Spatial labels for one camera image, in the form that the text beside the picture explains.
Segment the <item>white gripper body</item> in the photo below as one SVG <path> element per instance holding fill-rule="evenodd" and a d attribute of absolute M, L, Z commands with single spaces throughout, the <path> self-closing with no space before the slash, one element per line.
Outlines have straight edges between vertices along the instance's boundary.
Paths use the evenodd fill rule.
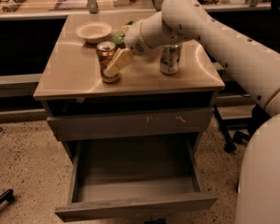
<path fill-rule="evenodd" d="M 136 55 L 143 55 L 149 52 L 149 47 L 146 44 L 141 33 L 141 25 L 143 21 L 137 21 L 126 32 L 124 37 L 125 47 L 131 50 Z"/>

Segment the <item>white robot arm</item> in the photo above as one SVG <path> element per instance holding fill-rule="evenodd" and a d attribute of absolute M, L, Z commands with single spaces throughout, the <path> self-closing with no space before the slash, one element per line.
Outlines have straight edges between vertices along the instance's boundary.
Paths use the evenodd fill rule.
<path fill-rule="evenodd" d="M 216 21 L 197 0 L 164 0 L 161 11 L 132 25 L 126 49 L 104 70 L 112 77 L 135 54 L 162 45 L 198 41 L 270 118 L 245 149 L 235 224 L 280 224 L 280 53 Z"/>

